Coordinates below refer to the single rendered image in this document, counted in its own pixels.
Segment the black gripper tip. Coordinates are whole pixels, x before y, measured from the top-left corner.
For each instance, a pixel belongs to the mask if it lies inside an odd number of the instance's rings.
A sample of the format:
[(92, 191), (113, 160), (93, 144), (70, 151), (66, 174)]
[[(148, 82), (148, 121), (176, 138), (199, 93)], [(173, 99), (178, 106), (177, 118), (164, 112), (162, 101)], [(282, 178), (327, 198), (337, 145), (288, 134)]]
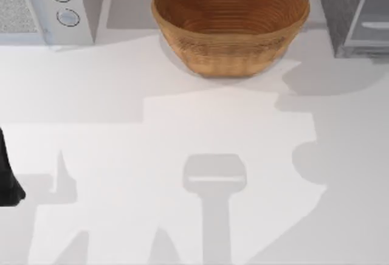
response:
[(4, 133), (0, 128), (0, 207), (16, 207), (26, 193), (10, 165)]

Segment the brown woven basket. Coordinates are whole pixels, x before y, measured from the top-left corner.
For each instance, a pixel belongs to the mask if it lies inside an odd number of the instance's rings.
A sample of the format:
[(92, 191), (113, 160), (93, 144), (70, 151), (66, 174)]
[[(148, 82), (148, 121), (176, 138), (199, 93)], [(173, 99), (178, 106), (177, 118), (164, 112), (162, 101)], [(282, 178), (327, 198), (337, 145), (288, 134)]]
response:
[(204, 77), (256, 75), (288, 49), (308, 19), (309, 0), (151, 0), (167, 44)]

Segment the pale microwave oven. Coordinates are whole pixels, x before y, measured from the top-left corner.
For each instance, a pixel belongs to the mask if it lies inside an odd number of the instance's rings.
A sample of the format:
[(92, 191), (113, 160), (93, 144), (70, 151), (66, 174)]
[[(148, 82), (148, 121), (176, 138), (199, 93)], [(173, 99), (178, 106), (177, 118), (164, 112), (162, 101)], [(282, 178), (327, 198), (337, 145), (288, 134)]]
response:
[[(0, 46), (90, 46), (95, 43), (103, 0), (0, 0)], [(57, 21), (57, 11), (80, 16), (75, 27)]]

